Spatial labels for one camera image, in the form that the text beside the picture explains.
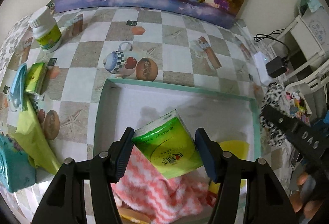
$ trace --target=metal screw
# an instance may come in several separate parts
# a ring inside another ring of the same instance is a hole
[[[108,152],[101,152],[99,154],[99,157],[101,157],[101,158],[106,158],[107,156],[109,156],[109,153]]]
[[[260,163],[261,165],[264,165],[264,164],[266,164],[266,160],[263,158],[259,158],[258,163]]]
[[[232,154],[230,152],[223,152],[223,157],[225,158],[231,158]]]
[[[68,165],[68,164],[72,163],[72,161],[73,161],[73,159],[71,157],[68,157],[68,158],[65,158],[64,163],[66,165]]]

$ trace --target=green tissue package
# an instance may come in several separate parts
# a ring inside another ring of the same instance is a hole
[[[136,130],[132,141],[167,179],[203,165],[195,143],[176,110]]]

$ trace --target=hand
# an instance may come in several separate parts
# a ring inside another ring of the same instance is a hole
[[[308,174],[306,172],[303,172],[297,179],[297,185],[299,186],[300,189],[302,188],[303,184],[307,180],[307,176],[308,176]],[[302,199],[300,198],[299,191],[294,193],[293,195],[291,195],[289,199],[290,199],[290,202],[292,204],[292,207],[293,207],[295,213],[297,213],[298,211],[300,211],[302,209],[303,202],[302,202]],[[312,217],[314,217],[315,213],[319,210],[322,203],[323,203],[323,201],[309,201],[304,206],[304,210],[303,210],[305,218],[311,219]]]

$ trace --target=apple print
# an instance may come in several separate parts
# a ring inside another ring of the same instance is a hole
[[[133,57],[127,58],[127,63],[125,65],[126,69],[131,70],[136,67],[137,61]]]

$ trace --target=green package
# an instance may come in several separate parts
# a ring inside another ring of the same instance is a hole
[[[136,130],[132,141],[167,179],[203,165],[195,143],[176,110]]]
[[[28,94],[40,95],[46,72],[47,66],[44,62],[34,63],[25,80],[25,92]]]

